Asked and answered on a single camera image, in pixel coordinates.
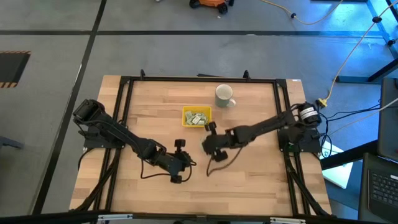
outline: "white mug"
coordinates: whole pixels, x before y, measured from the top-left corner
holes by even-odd
[[[227,84],[221,84],[216,88],[216,105],[220,108],[234,107],[236,101],[232,99],[232,88]]]

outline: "yellow bowl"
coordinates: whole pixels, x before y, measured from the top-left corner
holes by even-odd
[[[211,107],[210,106],[184,106],[182,108],[182,126],[187,128],[202,128],[204,125],[189,125],[187,124],[187,119],[185,118],[185,112],[191,111],[195,113],[204,113],[207,117],[208,123],[211,121]]]

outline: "wooden table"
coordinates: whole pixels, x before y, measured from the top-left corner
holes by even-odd
[[[98,101],[112,114],[120,76],[105,76]],[[272,85],[263,83],[229,83],[237,105],[234,108],[215,106],[215,88],[220,83],[203,82],[134,82],[127,125],[134,134],[152,138],[174,152],[174,140],[186,139],[186,150],[197,166],[191,179],[182,184],[170,183],[170,177],[140,179],[141,163],[125,147],[121,153],[118,176],[113,196],[113,212],[145,212],[209,215],[280,215],[291,216],[287,176],[277,133],[264,134],[245,147],[236,161],[227,169],[206,176],[209,157],[201,142],[209,134],[203,128],[184,128],[181,124],[182,107],[188,105],[211,106],[217,131],[242,124],[254,124],[276,115]],[[300,80],[287,80],[291,104],[305,101]],[[122,102],[126,98],[125,86]],[[226,149],[229,159],[212,167],[227,163],[237,150]],[[81,162],[70,208],[79,206],[98,181],[104,149],[94,149]],[[302,153],[305,183],[317,202],[331,213],[322,169],[319,161],[309,153]],[[159,167],[144,166],[144,175],[156,174]],[[103,190],[100,208],[104,208],[107,186]],[[299,189],[299,212],[303,213]]]

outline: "orange object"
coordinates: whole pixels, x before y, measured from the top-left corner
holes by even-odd
[[[226,0],[190,0],[189,5],[192,9],[196,9],[197,7],[203,6],[210,6],[216,7],[218,12],[221,14],[226,14],[228,12],[228,7],[226,5]],[[229,6],[234,5],[234,0],[228,1]]]

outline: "gray floor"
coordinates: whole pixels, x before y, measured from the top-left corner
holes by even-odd
[[[383,0],[372,0],[379,12]],[[336,3],[278,1],[305,21],[323,16]],[[2,1],[0,29],[92,28],[100,0]],[[187,1],[108,1],[100,30],[324,30],[365,31],[371,25],[365,4],[344,3],[314,26],[291,21],[286,14],[257,0],[236,1],[229,14],[216,9],[191,10]],[[395,35],[396,21],[386,13],[386,29]],[[0,135],[25,143],[23,150],[0,151],[0,216],[29,213],[45,161],[66,107],[88,36],[0,36],[0,50],[31,50],[32,56],[15,89],[0,89]],[[76,101],[96,98],[103,75],[195,76],[197,73],[240,77],[299,78],[307,100],[327,95],[331,81],[357,37],[273,36],[97,36]],[[368,76],[392,60],[385,41],[365,38],[342,74]],[[379,85],[337,84],[326,115],[377,104]],[[330,125],[333,131],[364,116]],[[332,135],[333,144],[350,149],[377,138],[377,116]],[[73,192],[83,138],[70,124],[44,212],[63,212]],[[332,203],[339,217],[353,211]]]

